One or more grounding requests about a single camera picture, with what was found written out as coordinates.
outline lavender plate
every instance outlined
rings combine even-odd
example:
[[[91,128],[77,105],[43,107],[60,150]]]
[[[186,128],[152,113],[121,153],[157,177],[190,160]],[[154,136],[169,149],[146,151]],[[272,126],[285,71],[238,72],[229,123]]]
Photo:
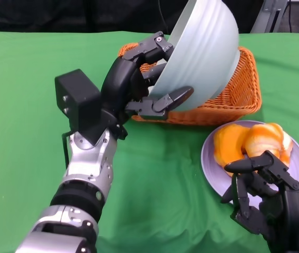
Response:
[[[228,124],[239,124],[245,127],[252,127],[255,124],[264,123],[258,121],[242,120],[231,122]],[[201,151],[201,163],[203,172],[210,185],[220,196],[222,196],[231,185],[231,177],[224,171],[221,166],[216,163],[214,159],[214,134],[217,130],[228,124],[221,125],[217,129],[215,129],[207,137]],[[293,140],[293,149],[291,152],[290,167],[288,172],[294,179],[299,181],[299,145],[295,140]],[[275,186],[274,184],[270,185],[270,187],[274,190],[278,190],[277,186]],[[259,196],[252,197],[250,194],[249,199],[250,206],[254,206],[258,209],[258,204],[262,201],[262,199]]]

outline plate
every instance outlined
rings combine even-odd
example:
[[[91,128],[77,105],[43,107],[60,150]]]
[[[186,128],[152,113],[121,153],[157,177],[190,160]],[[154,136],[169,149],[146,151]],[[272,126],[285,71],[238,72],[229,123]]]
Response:
[[[237,24],[221,0],[189,0],[168,41],[175,49],[149,96],[161,98],[192,86],[194,93],[176,111],[194,109],[217,97],[240,60]]]
[[[238,124],[250,128],[253,125],[264,123],[250,120],[235,121],[225,125],[221,125],[207,137],[201,151],[202,169],[209,184],[220,196],[222,196],[231,185],[231,177],[224,171],[224,169],[220,165],[216,163],[214,159],[214,134],[217,130],[229,124]],[[294,139],[292,140],[293,149],[291,152],[288,172],[294,179],[299,181],[299,144]],[[270,187],[274,190],[278,190],[277,186],[275,186],[274,184],[271,184]],[[262,201],[262,199],[259,196],[253,197],[250,194],[248,195],[250,206],[254,206],[258,209],[258,204]]]

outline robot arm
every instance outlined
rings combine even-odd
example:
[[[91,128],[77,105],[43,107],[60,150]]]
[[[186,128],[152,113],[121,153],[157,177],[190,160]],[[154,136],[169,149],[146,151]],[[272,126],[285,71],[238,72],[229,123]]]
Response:
[[[165,64],[145,73],[139,67],[160,59],[168,61],[173,50],[162,32],[141,41],[115,60],[101,91],[81,70],[56,77],[57,106],[68,117],[71,129],[62,135],[66,172],[50,206],[16,253],[96,252],[98,222],[113,180],[117,140],[127,136],[123,124],[135,114],[165,120],[168,111],[194,91],[186,86],[162,98],[147,97],[148,87],[155,84]],[[271,253],[299,252],[299,182],[280,160],[266,152],[225,169],[234,173],[232,186],[222,199],[223,203],[234,202],[231,218],[251,233],[262,234]],[[276,184],[279,191],[267,183]],[[259,210],[249,206],[248,192],[262,197]]]
[[[69,118],[71,129],[62,135],[66,172],[50,206],[16,253],[96,252],[98,222],[113,180],[117,139],[127,136],[123,124],[134,114],[164,120],[169,110],[193,93],[187,86],[160,99],[147,97],[148,87],[155,84],[165,64],[148,73],[141,73],[139,67],[160,59],[168,61],[173,49],[162,32],[145,39],[115,60],[101,91],[81,70],[56,77],[57,106]]]
[[[299,182],[287,172],[288,167],[265,151],[224,169],[234,173],[221,201],[233,201],[231,218],[250,233],[263,235],[271,253],[299,253]],[[249,206],[248,193],[262,198],[259,210]]]

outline green tablecloth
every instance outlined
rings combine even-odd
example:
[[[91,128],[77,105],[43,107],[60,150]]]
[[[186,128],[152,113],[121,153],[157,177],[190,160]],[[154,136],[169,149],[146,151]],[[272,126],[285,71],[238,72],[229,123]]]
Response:
[[[0,33],[0,253],[13,252],[48,206],[64,174],[67,118],[54,77],[74,69],[101,87],[125,43],[145,34]],[[263,107],[299,143],[299,34],[247,34]],[[268,252],[229,215],[206,181],[201,147],[213,128],[128,122],[99,222],[98,252]]]

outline wicker basket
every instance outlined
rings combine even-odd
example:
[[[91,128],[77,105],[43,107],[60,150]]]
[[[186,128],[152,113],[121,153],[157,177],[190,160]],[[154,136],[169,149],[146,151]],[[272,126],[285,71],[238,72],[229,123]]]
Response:
[[[137,46],[131,43],[123,46],[119,56]],[[262,105],[262,97],[256,62],[253,54],[244,47],[239,47],[241,56],[238,66],[226,88],[215,99],[190,111],[170,112],[166,121],[144,120],[133,116],[136,121],[163,122],[184,125],[221,125],[238,120],[244,115],[257,112]],[[141,71],[147,71],[152,65],[144,64]]]

